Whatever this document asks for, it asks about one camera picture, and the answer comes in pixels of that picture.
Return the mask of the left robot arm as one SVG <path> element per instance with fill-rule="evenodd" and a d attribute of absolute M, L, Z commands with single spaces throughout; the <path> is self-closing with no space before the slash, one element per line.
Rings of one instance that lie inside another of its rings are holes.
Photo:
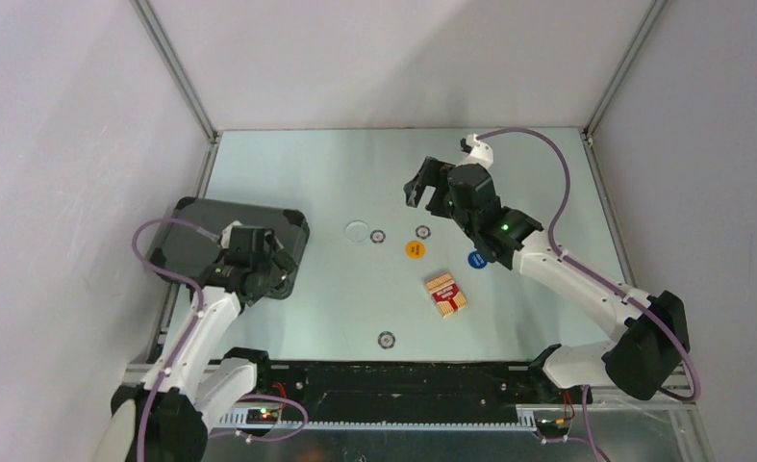
<path fill-rule="evenodd" d="M 135 254 L 146 269 L 191 288 L 190 311 L 172 347 L 139 383 L 115 390 L 96 461 L 199 461 L 235 402 L 263 400 L 273 391 L 273 373 L 245 357 L 225 358 L 210 376 L 204 372 L 225 331 L 246 308 L 279 290 L 296 272 L 296 261 L 270 228 L 233 221 L 215 234 L 176 222 L 215 242 L 218 257 L 193 278 Z"/>

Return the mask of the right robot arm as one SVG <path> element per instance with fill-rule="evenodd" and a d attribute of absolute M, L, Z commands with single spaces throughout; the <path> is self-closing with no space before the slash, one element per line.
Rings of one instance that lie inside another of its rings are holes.
<path fill-rule="evenodd" d="M 488 263 L 530 277 L 577 304 L 607 336 L 583 346 L 547 347 L 532 362 L 529 387 L 535 398 L 553 402 L 577 386 L 614 385 L 649 400 L 689 351 L 682 300 L 668 291 L 650 295 L 597 274 L 549 240 L 534 218 L 501 203 L 488 170 L 475 163 L 452 165 L 424 159 L 403 187 L 406 204 L 454 221 Z"/>

